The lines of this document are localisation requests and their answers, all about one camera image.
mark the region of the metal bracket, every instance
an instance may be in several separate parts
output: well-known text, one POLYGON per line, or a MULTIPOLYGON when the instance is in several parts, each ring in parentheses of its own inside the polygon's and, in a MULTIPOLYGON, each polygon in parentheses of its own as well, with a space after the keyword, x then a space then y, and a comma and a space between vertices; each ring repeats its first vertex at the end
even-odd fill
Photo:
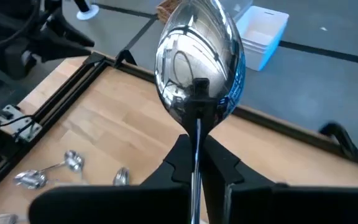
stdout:
MULTIPOLYGON (((2 123, 8 123, 14 119, 21 118, 25 116, 20 110, 18 110, 13 105, 7 105, 4 109, 2 109, 2 112, 9 113, 12 116, 9 117, 9 119, 6 119, 4 116, 0 116, 0 122, 2 123)), ((6 126, 6 129, 13 132, 13 135, 15 135, 18 131, 20 131, 22 128, 27 126, 29 123, 33 122, 32 118, 24 118, 17 120, 16 122, 13 122, 12 124, 8 124, 6 126)), ((21 131, 19 134, 19 138, 31 142, 34 137, 41 131, 42 127, 40 124, 34 122, 33 125, 29 126, 25 130, 21 131)))
POLYGON ((335 122, 330 122, 319 130, 319 133, 325 135, 329 138, 335 137, 341 146, 342 153, 350 159, 353 159, 358 155, 358 148, 352 142, 349 134, 346 129, 340 124, 335 122))
POLYGON ((137 65, 131 52, 127 49, 124 49, 118 53, 116 57, 116 63, 114 64, 114 68, 120 67, 123 60, 125 60, 129 64, 137 65))
POLYGON ((101 61, 103 61, 106 57, 104 55, 101 55, 96 52, 92 52, 92 54, 85 59, 85 61, 82 63, 83 65, 89 65, 89 64, 96 64, 101 61))

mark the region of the black metal frame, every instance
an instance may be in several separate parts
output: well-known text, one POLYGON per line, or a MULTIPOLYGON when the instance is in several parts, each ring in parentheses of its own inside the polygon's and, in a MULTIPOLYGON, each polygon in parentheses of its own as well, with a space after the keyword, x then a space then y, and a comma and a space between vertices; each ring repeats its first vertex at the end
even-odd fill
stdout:
MULTIPOLYGON (((93 52, 83 62, 82 66, 78 68, 78 70, 34 113, 35 121, 43 128, 31 142, 14 142, 10 136, 1 132, 1 135, 5 136, 4 140, 6 140, 1 147, 9 148, 9 150, 12 151, 12 156, 6 158, 0 156, 0 182, 38 143, 49 129, 52 128, 58 119, 70 108, 93 81, 98 78, 105 68, 109 66, 115 67, 147 82, 154 82, 152 73, 128 64, 132 63, 135 65, 134 59, 128 50, 120 52, 117 58, 119 58, 119 60, 107 58, 101 54, 93 52)), ((311 134, 307 131, 294 128, 243 107, 237 107, 233 114, 324 151, 333 153, 351 162, 358 163, 358 149, 351 143, 350 138, 343 138, 343 136, 347 136, 347 133, 336 124, 331 124, 328 131, 327 128, 324 129, 325 132, 323 134, 336 137, 339 144, 330 141, 328 138, 325 139, 317 134, 311 134)))

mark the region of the small spoon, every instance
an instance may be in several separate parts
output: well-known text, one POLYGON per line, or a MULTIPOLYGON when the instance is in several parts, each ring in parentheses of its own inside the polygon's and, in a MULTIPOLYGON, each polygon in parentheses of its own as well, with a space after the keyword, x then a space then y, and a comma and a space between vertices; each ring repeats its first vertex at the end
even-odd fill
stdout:
POLYGON ((44 168, 42 170, 40 170, 41 172, 50 170, 50 169, 55 169, 61 166, 66 165, 71 171, 73 172, 78 172, 80 170, 82 170, 83 166, 84 166, 84 158, 76 151, 74 150, 69 150, 67 152, 65 152, 64 155, 64 161, 55 164, 53 166, 44 168))
POLYGON ((124 186, 129 184, 129 170, 122 167, 118 170, 114 180, 112 181, 114 186, 124 186))
POLYGON ((46 174, 39 170, 27 170, 17 174, 14 179, 16 185, 23 185, 27 189, 37 190, 45 187, 46 184, 58 185, 78 185, 79 183, 60 182, 57 180, 48 180, 46 174))

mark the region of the spoon handle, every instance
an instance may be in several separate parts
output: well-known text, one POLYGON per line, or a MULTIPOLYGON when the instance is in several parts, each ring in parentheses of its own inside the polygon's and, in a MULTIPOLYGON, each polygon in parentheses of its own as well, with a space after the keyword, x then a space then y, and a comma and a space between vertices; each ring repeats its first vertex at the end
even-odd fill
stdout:
POLYGON ((61 162, 61 163, 58 163, 58 164, 55 164, 55 165, 53 165, 53 166, 47 167, 47 168, 45 168, 45 169, 42 169, 42 170, 40 170, 40 172, 44 172, 44 171, 46 171, 46 170, 50 170, 50 169, 54 169, 54 168, 57 168, 57 167, 61 167, 61 166, 63 166, 64 164, 65 164, 65 161, 63 161, 63 162, 61 162))
POLYGON ((48 184, 55 184, 59 186, 76 186, 76 185, 89 185, 84 182, 60 182, 59 180, 48 180, 48 184))
POLYGON ((200 223, 200 198, 201 198, 201 174, 200 174, 200 135, 201 135, 201 120, 196 120, 196 154, 195 154, 195 169, 192 175, 191 186, 191 224, 200 223))
POLYGON ((81 177, 81 182, 84 184, 84 185, 89 185, 90 183, 88 183, 88 181, 86 181, 84 179, 84 173, 83 173, 83 170, 81 170, 80 172, 80 177, 81 177))

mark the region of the black plastic part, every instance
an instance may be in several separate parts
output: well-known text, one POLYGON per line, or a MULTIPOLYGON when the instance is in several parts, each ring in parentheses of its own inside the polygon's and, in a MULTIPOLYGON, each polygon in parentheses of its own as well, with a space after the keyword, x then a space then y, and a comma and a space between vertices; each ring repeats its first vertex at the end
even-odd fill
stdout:
POLYGON ((85 0, 74 0, 81 12, 88 12, 90 10, 85 0))
POLYGON ((173 173, 175 168, 163 161, 161 165, 152 173, 150 174, 142 183, 143 186, 160 186, 160 187, 171 187, 173 185, 177 185, 174 183, 173 173))
POLYGON ((58 8, 62 8, 62 0, 45 0, 44 1, 45 11, 54 12, 58 8))
POLYGON ((118 53, 116 63, 114 63, 113 67, 114 68, 120 67, 122 65, 122 61, 124 60, 129 64, 137 65, 131 52, 127 49, 124 49, 118 53))
POLYGON ((237 156, 211 136, 206 138, 204 153, 201 155, 201 178, 210 224, 228 223, 230 211, 240 213, 245 211, 240 211, 227 202, 228 186, 237 184, 244 187, 268 187, 274 184, 242 163, 237 156))
POLYGON ((190 189, 172 187, 59 187, 43 193, 30 205, 36 224, 177 223, 190 220, 190 189))
POLYGON ((322 127, 319 133, 329 138, 336 138, 341 146, 342 153, 348 158, 353 159, 358 154, 356 145, 352 142, 351 137, 340 124, 330 122, 322 127))
POLYGON ((93 52, 89 57, 82 63, 83 65, 93 65, 102 62, 106 57, 104 55, 93 52))
POLYGON ((47 26, 59 37, 64 37, 69 41, 85 47, 94 47, 94 42, 90 38, 75 29, 66 21, 61 8, 55 10, 52 14, 52 19, 47 22, 47 26))
POLYGON ((19 92, 27 92, 23 86, 21 86, 17 81, 13 80, 9 75, 0 70, 0 81, 9 85, 11 88, 15 89, 15 91, 19 92))
POLYGON ((175 169, 172 174, 172 180, 185 184, 191 183, 191 173, 193 172, 192 158, 189 136, 181 134, 164 159, 164 162, 169 163, 175 169))
POLYGON ((358 223, 358 189, 274 186, 231 187, 227 222, 358 223))
POLYGON ((37 63, 31 54, 25 61, 22 56, 29 48, 29 42, 25 39, 17 39, 5 49, 6 70, 10 77, 15 80, 27 76, 30 69, 37 63))
POLYGON ((39 36, 39 42, 33 48, 34 53, 46 62, 60 58, 90 55, 91 51, 82 45, 59 37, 53 30, 45 28, 39 36))

